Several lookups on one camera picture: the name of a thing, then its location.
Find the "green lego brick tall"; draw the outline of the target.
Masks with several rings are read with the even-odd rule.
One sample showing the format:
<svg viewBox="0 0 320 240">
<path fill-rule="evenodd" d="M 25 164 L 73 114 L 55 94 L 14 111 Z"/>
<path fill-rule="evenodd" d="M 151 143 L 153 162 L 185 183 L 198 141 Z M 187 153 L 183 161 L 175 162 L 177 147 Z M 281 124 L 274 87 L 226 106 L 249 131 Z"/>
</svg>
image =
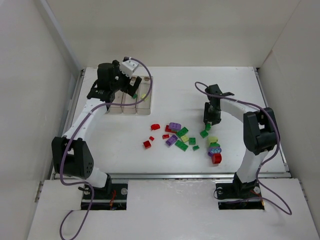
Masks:
<svg viewBox="0 0 320 240">
<path fill-rule="evenodd" d="M 205 125 L 205 130 L 206 130 L 206 131 L 210 131 L 210 130 L 211 130 L 211 124 L 210 124 L 210 123 L 207 123 L 207 124 Z"/>
</svg>

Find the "green square lego brick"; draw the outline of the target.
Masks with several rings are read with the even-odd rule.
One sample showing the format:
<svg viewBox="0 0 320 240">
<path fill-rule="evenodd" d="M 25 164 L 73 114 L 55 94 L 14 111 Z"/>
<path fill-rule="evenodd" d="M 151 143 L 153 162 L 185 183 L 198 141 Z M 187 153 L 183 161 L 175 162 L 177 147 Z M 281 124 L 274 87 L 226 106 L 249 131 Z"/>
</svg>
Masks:
<svg viewBox="0 0 320 240">
<path fill-rule="evenodd" d="M 209 133 L 206 130 L 201 131 L 199 134 L 203 139 L 209 135 Z"/>
</svg>

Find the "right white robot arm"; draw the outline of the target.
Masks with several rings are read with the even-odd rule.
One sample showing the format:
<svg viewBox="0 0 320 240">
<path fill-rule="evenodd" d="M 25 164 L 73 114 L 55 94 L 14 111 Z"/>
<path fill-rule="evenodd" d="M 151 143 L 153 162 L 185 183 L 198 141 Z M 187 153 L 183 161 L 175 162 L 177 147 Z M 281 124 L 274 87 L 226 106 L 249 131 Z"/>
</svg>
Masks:
<svg viewBox="0 0 320 240">
<path fill-rule="evenodd" d="M 270 151 L 280 141 L 274 111 L 260 108 L 249 103 L 228 99 L 234 94 L 223 93 L 217 84 L 205 88 L 208 102 L 204 105 L 203 122 L 205 125 L 217 125 L 221 122 L 222 112 L 228 113 L 243 124 L 243 142 L 245 154 L 239 169 L 231 183 L 217 183 L 219 200 L 246 199 L 257 196 L 254 189 L 259 188 L 258 170 Z"/>
</svg>

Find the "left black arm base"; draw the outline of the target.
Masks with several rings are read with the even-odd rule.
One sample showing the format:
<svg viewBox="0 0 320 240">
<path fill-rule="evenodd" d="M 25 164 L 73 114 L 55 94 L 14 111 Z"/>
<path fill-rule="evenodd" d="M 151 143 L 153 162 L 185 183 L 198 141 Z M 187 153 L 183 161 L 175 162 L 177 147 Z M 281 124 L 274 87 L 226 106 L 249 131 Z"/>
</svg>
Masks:
<svg viewBox="0 0 320 240">
<path fill-rule="evenodd" d="M 79 186 L 82 191 L 80 203 L 81 210 L 87 210 L 90 205 L 92 192 L 88 185 Z M 93 211 L 125 211 L 127 209 L 128 182 L 116 182 L 111 185 L 111 192 L 106 193 L 103 189 L 94 189 L 93 202 L 90 210 Z"/>
</svg>

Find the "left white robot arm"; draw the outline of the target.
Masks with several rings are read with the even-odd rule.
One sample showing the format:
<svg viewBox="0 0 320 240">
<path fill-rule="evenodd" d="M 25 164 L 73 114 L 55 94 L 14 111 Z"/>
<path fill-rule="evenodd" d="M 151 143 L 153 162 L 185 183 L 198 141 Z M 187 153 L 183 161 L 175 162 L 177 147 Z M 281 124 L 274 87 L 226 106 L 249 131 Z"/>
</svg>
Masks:
<svg viewBox="0 0 320 240">
<path fill-rule="evenodd" d="M 86 96 L 85 105 L 72 126 L 51 142 L 54 170 L 64 177 L 73 177 L 90 188 L 111 192 L 112 180 L 109 174 L 95 167 L 93 156 L 87 144 L 96 124 L 110 106 L 115 105 L 116 93 L 121 91 L 133 97 L 142 81 L 132 81 L 140 62 L 125 57 L 122 62 L 101 63 L 97 67 L 97 79 Z"/>
</svg>

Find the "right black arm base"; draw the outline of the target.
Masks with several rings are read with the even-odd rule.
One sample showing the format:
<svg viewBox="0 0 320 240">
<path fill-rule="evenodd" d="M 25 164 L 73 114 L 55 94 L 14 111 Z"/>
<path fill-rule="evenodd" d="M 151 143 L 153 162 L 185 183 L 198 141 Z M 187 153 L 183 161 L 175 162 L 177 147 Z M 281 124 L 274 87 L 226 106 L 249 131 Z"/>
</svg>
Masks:
<svg viewBox="0 0 320 240">
<path fill-rule="evenodd" d="M 254 182 L 242 185 L 235 182 L 215 184 L 215 198 L 219 210 L 264 210 L 260 186 Z"/>
</svg>

